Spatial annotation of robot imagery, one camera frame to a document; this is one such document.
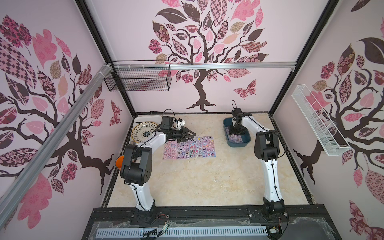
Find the character sticker sheet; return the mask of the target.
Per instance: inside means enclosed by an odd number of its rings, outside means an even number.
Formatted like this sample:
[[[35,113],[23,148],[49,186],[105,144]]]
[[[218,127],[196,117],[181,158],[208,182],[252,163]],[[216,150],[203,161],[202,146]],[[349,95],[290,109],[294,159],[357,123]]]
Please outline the character sticker sheet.
[[[189,141],[190,158],[203,157],[203,144],[201,137],[194,137]]]
[[[177,147],[177,159],[190,158],[190,144],[189,142],[179,143]]]
[[[229,141],[233,144],[242,144],[244,142],[241,135],[235,134],[229,135]]]

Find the teal plastic storage box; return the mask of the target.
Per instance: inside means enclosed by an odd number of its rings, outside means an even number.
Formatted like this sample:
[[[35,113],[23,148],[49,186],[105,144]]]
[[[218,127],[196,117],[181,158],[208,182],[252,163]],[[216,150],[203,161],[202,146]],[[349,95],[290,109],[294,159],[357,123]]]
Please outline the teal plastic storage box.
[[[229,127],[232,125],[232,118],[225,118],[223,120],[226,141],[231,148],[242,148],[246,147],[251,142],[251,136],[248,131],[243,135],[235,135],[229,133]]]

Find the pink sticker sheet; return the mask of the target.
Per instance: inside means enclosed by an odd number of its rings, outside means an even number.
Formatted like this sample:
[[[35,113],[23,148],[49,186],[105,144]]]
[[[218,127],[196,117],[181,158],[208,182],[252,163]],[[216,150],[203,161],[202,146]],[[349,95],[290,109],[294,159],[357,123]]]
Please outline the pink sticker sheet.
[[[169,141],[165,144],[163,159],[164,160],[176,160],[178,151],[177,141]]]

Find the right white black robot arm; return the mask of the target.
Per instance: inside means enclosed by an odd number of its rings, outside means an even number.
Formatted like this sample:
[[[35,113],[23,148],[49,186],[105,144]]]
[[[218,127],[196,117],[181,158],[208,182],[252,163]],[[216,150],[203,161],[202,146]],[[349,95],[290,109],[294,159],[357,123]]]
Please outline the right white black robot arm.
[[[241,108],[232,110],[232,124],[229,133],[255,137],[254,154],[262,163],[264,173],[263,206],[266,215],[283,214],[285,203],[280,191],[278,178],[278,159],[280,154],[279,134],[260,124],[250,113]]]

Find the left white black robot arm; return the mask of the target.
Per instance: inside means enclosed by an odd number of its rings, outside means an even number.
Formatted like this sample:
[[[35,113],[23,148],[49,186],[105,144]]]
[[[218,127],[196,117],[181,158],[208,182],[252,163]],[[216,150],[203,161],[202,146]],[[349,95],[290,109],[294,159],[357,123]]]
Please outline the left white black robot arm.
[[[139,211],[150,212],[155,206],[148,184],[152,174],[153,153],[170,141],[185,143],[196,136],[185,124],[183,119],[162,116],[161,123],[154,129],[139,130],[138,135],[145,139],[140,143],[126,145],[123,155],[116,160],[124,184],[134,192]]]

